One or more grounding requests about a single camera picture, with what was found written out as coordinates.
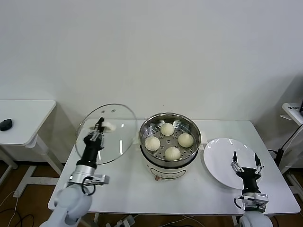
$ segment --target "white wall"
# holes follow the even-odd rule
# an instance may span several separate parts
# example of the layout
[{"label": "white wall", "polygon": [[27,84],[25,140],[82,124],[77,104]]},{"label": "white wall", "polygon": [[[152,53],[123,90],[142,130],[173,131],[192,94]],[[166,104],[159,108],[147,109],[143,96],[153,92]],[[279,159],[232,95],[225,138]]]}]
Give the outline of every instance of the white wall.
[{"label": "white wall", "polygon": [[302,8],[298,0],[1,1],[0,99],[57,100],[74,125],[112,102],[139,118],[252,120],[278,146],[273,138],[295,129],[273,130],[284,124],[281,97],[302,94],[284,96],[302,78]]}]

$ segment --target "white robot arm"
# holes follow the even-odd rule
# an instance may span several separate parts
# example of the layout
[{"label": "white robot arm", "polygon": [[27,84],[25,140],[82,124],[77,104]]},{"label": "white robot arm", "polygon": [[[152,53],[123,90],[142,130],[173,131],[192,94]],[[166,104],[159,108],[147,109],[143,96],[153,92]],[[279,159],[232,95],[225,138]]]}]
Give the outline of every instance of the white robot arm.
[{"label": "white robot arm", "polygon": [[[241,167],[237,160],[236,151],[232,157],[231,166],[236,175],[243,180],[244,189],[242,196],[235,198],[235,205],[245,211],[240,218],[241,227],[273,227],[269,217],[265,216],[266,204],[268,203],[268,196],[262,194],[257,186],[257,179],[261,177],[261,170],[264,166],[261,160],[255,153],[256,169]],[[242,200],[242,207],[237,204],[237,200]]]},{"label": "white robot arm", "polygon": [[56,208],[49,219],[41,227],[76,227],[92,203],[92,194],[96,185],[109,183],[106,175],[95,175],[98,151],[103,149],[103,118],[85,138],[86,147],[76,169],[70,176],[67,187],[61,190],[55,202]]}]

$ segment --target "table leg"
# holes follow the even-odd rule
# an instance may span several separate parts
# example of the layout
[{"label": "table leg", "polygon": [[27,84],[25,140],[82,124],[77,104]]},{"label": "table leg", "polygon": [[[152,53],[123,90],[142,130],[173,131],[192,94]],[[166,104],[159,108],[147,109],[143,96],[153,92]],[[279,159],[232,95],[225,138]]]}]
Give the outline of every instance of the table leg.
[{"label": "table leg", "polygon": [[26,145],[26,148],[33,149],[36,153],[40,154],[45,161],[57,172],[60,176],[63,170],[63,165],[55,154],[49,149],[49,147],[44,143],[44,141],[37,134],[34,140]]},{"label": "table leg", "polygon": [[2,150],[0,147],[0,158],[13,169],[17,169],[18,165]]},{"label": "table leg", "polygon": [[303,201],[303,187],[298,182],[297,178],[293,174],[286,174],[287,179],[293,186],[290,186],[290,190],[293,194],[298,194],[300,199]]},{"label": "table leg", "polygon": [[18,165],[0,148],[0,158],[8,165],[4,174],[0,178],[0,185],[4,182],[5,178],[9,175],[12,169],[17,169]]},{"label": "table leg", "polygon": [[37,184],[37,185],[56,185],[59,178],[55,177],[34,177],[32,174],[36,170],[36,166],[30,166],[23,176],[21,182],[19,183],[15,193],[15,198],[20,198],[23,191],[25,190],[28,184]]}]

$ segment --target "glass lid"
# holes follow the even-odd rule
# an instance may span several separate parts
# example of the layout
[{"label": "glass lid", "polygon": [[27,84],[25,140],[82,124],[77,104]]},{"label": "glass lid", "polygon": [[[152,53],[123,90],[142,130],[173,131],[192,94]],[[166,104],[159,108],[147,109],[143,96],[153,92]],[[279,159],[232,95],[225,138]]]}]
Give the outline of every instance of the glass lid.
[{"label": "glass lid", "polygon": [[84,138],[92,133],[102,119],[102,146],[97,155],[97,164],[106,164],[122,156],[132,145],[137,135],[137,119],[134,112],[123,104],[107,104],[88,114],[77,129],[76,151],[82,157],[86,147]]}]

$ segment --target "white table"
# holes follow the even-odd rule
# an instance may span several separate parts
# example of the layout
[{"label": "white table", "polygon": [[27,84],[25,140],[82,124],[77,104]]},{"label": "white table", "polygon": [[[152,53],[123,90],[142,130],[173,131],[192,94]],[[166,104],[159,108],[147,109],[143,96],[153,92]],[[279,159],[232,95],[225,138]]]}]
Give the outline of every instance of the white table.
[{"label": "white table", "polygon": [[[284,103],[282,108],[285,110],[287,115],[291,120],[297,123],[297,125],[303,124],[303,116],[299,113],[300,110],[299,103]],[[289,149],[285,150],[283,158],[280,163],[280,170],[282,173],[286,172],[294,163],[303,156],[303,136],[302,132],[296,135],[296,137],[300,136],[301,142],[297,142],[297,145],[289,147]],[[287,179],[293,186],[290,186],[293,194],[298,194],[301,200],[303,201],[303,188],[296,179],[293,174],[286,174]]]},{"label": "white table", "polygon": [[[269,197],[267,214],[290,214],[300,211],[292,192],[275,165],[263,141],[249,121],[194,121],[210,141],[228,137],[251,147],[265,165],[259,183],[261,192]],[[201,153],[188,172],[172,181],[155,181],[143,166],[138,144],[116,161],[98,166],[96,174],[110,176],[109,185],[97,187],[93,195],[90,212],[134,213],[134,214],[182,214],[182,215],[239,215],[233,199],[240,190],[228,188],[215,180],[201,162]],[[54,209],[59,190],[69,180],[79,160],[72,149],[58,184],[48,203]]]},{"label": "white table", "polygon": [[[63,165],[46,146],[37,132],[41,125],[52,112],[56,102],[53,100],[0,100],[0,121],[11,118],[13,127],[7,131],[0,131],[0,146],[25,146],[32,148],[40,154],[60,175]],[[13,162],[5,151],[0,152],[0,157],[9,165]],[[20,197],[27,184],[55,185],[57,178],[31,177],[35,170],[31,166],[20,182],[14,197]]]}]

